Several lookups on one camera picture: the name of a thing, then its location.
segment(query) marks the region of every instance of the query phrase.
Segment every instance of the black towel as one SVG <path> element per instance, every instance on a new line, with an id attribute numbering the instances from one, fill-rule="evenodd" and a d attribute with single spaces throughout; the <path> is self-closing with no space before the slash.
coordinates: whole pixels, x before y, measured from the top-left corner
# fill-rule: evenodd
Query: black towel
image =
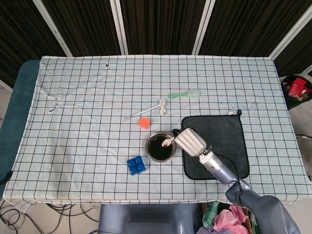
<path id="1" fill-rule="evenodd" d="M 225 116 L 190 116 L 182 120 L 182 128 L 193 128 L 218 156 L 230 158 L 237 167 L 240 178 L 249 175 L 249 162 L 242 125 L 241 111 L 237 115 Z M 236 175 L 235 167 L 228 159 L 219 159 Z M 199 162 L 199 157 L 191 157 L 183 151 L 184 172 L 190 179 L 215 179 L 215 177 Z"/>

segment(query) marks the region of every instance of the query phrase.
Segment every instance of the blue toy block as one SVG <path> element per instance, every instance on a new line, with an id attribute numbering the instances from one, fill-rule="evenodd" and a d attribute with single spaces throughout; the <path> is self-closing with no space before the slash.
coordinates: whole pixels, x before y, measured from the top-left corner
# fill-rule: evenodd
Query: blue toy block
<path id="1" fill-rule="evenodd" d="M 128 163 L 130 173 L 133 176 L 141 172 L 144 172 L 146 170 L 141 156 L 137 156 L 135 158 L 129 159 L 127 163 Z"/>

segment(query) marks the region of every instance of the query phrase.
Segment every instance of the black cable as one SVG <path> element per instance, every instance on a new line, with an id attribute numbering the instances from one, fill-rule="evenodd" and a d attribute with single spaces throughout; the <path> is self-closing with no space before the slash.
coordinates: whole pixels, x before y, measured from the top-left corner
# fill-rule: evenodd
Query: black cable
<path id="1" fill-rule="evenodd" d="M 15 233 L 18 234 L 17 228 L 16 228 L 14 225 L 12 225 L 8 220 L 6 220 L 5 218 L 3 218 L 1 215 L 0 215 L 0 219 L 1 219 L 1 221 L 2 221 L 5 225 L 12 226 L 12 227 L 14 228 L 14 230 L 15 230 Z"/>
<path id="2" fill-rule="evenodd" d="M 37 230 L 41 233 L 41 234 L 44 234 L 44 232 L 41 230 L 41 228 L 38 226 L 37 223 L 34 222 L 33 218 L 31 216 L 29 216 L 29 214 L 25 214 L 29 219 L 30 221 L 33 223 L 33 225 L 37 228 Z"/>
<path id="3" fill-rule="evenodd" d="M 94 230 L 94 231 L 90 232 L 89 234 L 93 234 L 93 233 L 97 233 L 97 232 L 98 232 L 98 230 Z"/>
<path id="4" fill-rule="evenodd" d="M 12 205 L 7 205 L 7 206 L 3 206 L 3 205 L 4 205 L 4 201 L 3 201 L 3 202 L 1 203 L 1 205 L 0 205 L 0 212 L 1 212 L 1 210 L 5 209 L 5 208 L 7 208 L 7 207 L 12 207 L 12 208 L 11 208 L 11 209 L 8 209 L 8 210 L 6 210 L 4 213 L 0 214 L 0 219 L 1 219 L 1 221 L 2 221 L 4 224 L 6 224 L 6 225 L 8 225 L 8 226 L 12 226 L 13 229 L 15 230 L 16 234 L 18 233 L 18 229 L 17 229 L 17 227 L 14 226 L 14 224 L 16 224 L 16 223 L 20 220 L 20 216 L 21 216 L 21 215 L 25 215 L 26 217 L 28 217 L 28 218 L 30 219 L 30 221 L 33 223 L 33 225 L 36 227 L 36 229 L 40 232 L 40 234 L 44 234 L 44 232 L 42 231 L 42 229 L 39 227 L 39 225 L 38 225 L 37 223 L 35 223 L 35 221 L 32 219 L 32 217 L 31 217 L 29 214 L 23 214 L 23 213 L 21 213 L 19 210 L 17 210 L 17 209 L 16 209 L 14 206 L 12 206 Z M 60 210 L 60 211 L 61 211 L 60 213 L 58 212 L 58 213 L 60 214 L 59 219 L 58 219 L 58 224 L 57 224 L 57 226 L 54 228 L 54 230 L 51 231 L 51 232 L 49 232 L 48 234 L 52 234 L 52 233 L 55 232 L 56 229 L 59 227 L 59 224 L 60 224 L 60 221 L 61 221 L 61 217 L 62 217 L 62 215 L 63 215 L 64 210 L 65 210 L 65 207 L 63 207 L 63 209 Z M 13 223 L 11 223 L 11 222 L 9 222 L 9 220 L 6 220 L 5 218 L 3 218 L 3 216 L 4 216 L 6 213 L 10 212 L 10 211 L 16 211 L 16 212 L 17 212 L 16 214 L 18 215 L 17 220 L 16 220 L 15 222 L 13 222 Z"/>
<path id="5" fill-rule="evenodd" d="M 53 233 L 53 232 L 55 232 L 55 231 L 56 231 L 56 229 L 59 227 L 60 220 L 61 220 L 61 218 L 62 218 L 63 212 L 64 212 L 64 210 L 62 210 L 62 212 L 59 214 L 58 224 L 57 224 L 56 228 L 54 228 L 54 230 L 53 230 L 53 231 L 51 231 L 51 232 L 50 232 L 50 233 L 48 233 L 48 234 L 52 234 L 52 233 Z"/>
<path id="6" fill-rule="evenodd" d="M 215 154 L 215 155 L 220 156 L 220 157 L 223 157 L 223 158 L 226 158 L 228 161 L 230 161 L 230 162 L 233 164 L 233 166 L 235 167 L 235 171 L 236 171 L 236 177 L 237 177 L 237 180 L 238 180 L 239 189 L 240 189 L 241 191 L 243 191 L 242 185 L 240 184 L 240 178 L 239 178 L 239 175 L 238 175 L 238 169 L 237 169 L 235 163 L 233 162 L 233 160 L 230 159 L 230 158 L 228 158 L 228 157 L 225 157 L 225 156 L 223 156 L 223 155 L 219 155 L 219 154 Z"/>
<path id="7" fill-rule="evenodd" d="M 50 204 L 47 204 L 47 206 L 48 207 L 50 207 L 52 210 L 54 210 L 54 211 L 56 211 L 56 212 L 58 212 L 58 210 L 56 210 L 56 209 L 54 209 L 53 207 L 51 207 L 50 206 Z M 70 216 L 71 217 L 74 217 L 74 216 L 78 216 L 78 215 L 82 215 L 83 214 L 83 212 L 81 212 L 81 213 L 78 213 L 78 214 L 71 214 Z"/>
<path id="8" fill-rule="evenodd" d="M 70 207 L 69 209 L 69 216 L 68 216 L 68 224 L 69 224 L 69 234 L 72 234 L 72 229 L 71 229 L 71 225 L 70 225 L 70 213 L 72 211 L 72 207 Z"/>
<path id="9" fill-rule="evenodd" d="M 66 211 L 66 210 L 70 209 L 71 207 L 74 207 L 75 205 L 66 204 L 64 206 L 54 206 L 52 204 L 49 204 L 49 206 L 53 207 L 55 210 L 58 210 L 58 211 Z"/>
<path id="10" fill-rule="evenodd" d="M 101 232 L 101 231 L 99 231 L 99 230 L 94 230 L 94 231 L 92 231 L 92 232 L 90 232 L 89 234 L 94 234 L 94 233 L 110 233 L 110 234 L 121 234 L 121 233 L 113 233 L 113 232 Z"/>
<path id="11" fill-rule="evenodd" d="M 81 209 L 81 211 L 83 212 L 83 214 L 85 215 L 85 216 L 87 216 L 89 219 L 91 219 L 92 221 L 94 221 L 94 222 L 97 222 L 98 223 L 98 221 L 97 220 L 95 220 L 95 219 L 93 219 L 93 218 L 91 218 L 84 210 L 83 210 L 83 207 L 82 207 L 82 204 L 80 204 L 80 209 Z"/>

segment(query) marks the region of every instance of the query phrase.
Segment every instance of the red object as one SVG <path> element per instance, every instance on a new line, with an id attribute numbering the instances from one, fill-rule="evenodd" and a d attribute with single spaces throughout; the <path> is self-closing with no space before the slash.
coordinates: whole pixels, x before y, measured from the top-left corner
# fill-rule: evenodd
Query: red object
<path id="1" fill-rule="evenodd" d="M 150 124 L 150 120 L 148 119 L 148 118 L 142 118 L 141 120 L 140 120 L 140 123 L 138 123 L 139 124 L 139 126 L 141 127 L 141 128 L 144 128 L 144 129 L 147 129 L 148 128 L 148 125 Z"/>
<path id="2" fill-rule="evenodd" d="M 291 85 L 288 95 L 294 98 L 301 96 L 302 90 L 305 89 L 306 81 L 300 78 L 297 78 Z"/>

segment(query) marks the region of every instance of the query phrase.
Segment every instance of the white charging cable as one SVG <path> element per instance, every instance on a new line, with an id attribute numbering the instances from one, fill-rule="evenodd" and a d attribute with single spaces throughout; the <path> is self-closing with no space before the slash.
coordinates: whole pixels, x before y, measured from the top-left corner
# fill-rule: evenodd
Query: white charging cable
<path id="1" fill-rule="evenodd" d="M 165 101 L 163 99 L 159 101 L 159 106 L 160 106 L 160 116 L 166 115 L 167 111 L 165 109 Z"/>
<path id="2" fill-rule="evenodd" d="M 144 110 L 144 111 L 140 111 L 140 112 L 135 113 L 135 114 L 133 114 L 133 115 L 125 116 L 124 118 L 122 118 L 122 120 L 123 120 L 123 121 L 129 120 L 129 119 L 131 119 L 131 118 L 133 118 L 133 117 L 139 116 L 139 115 L 141 115 L 141 114 L 143 114 L 143 113 L 145 113 L 145 112 L 147 112 L 147 111 L 150 111 L 150 110 L 155 109 L 155 108 L 158 108 L 158 107 L 160 107 L 160 113 L 159 113 L 160 116 L 166 115 L 167 111 L 166 111 L 166 109 L 165 109 L 165 101 L 164 101 L 163 99 L 161 99 L 161 100 L 159 101 L 159 104 L 158 104 L 157 106 L 153 106 L 153 107 L 151 107 L 151 108 L 149 108 L 149 109 L 146 109 L 146 110 Z"/>

